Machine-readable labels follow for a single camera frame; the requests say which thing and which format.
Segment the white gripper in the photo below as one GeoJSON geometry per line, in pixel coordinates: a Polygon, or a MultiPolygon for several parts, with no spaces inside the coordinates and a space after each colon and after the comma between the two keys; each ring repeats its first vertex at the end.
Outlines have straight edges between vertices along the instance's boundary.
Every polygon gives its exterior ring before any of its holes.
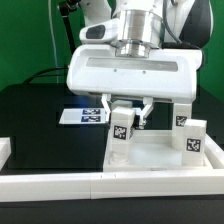
{"type": "Polygon", "coordinates": [[[111,121],[111,95],[143,98],[138,127],[154,109],[154,100],[190,104],[196,98],[202,52],[153,49],[147,58],[117,57],[109,45],[83,45],[72,56],[67,85],[76,94],[103,94],[105,121],[111,121]]]}

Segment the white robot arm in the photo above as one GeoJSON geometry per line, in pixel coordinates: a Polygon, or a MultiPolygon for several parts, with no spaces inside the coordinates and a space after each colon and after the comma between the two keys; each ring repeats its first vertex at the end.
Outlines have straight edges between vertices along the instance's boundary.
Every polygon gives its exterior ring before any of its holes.
{"type": "Polygon", "coordinates": [[[139,125],[156,102],[190,104],[202,47],[213,31],[210,0],[81,0],[86,25],[73,53],[67,85],[99,95],[110,121],[112,98],[141,100],[139,125]]]}

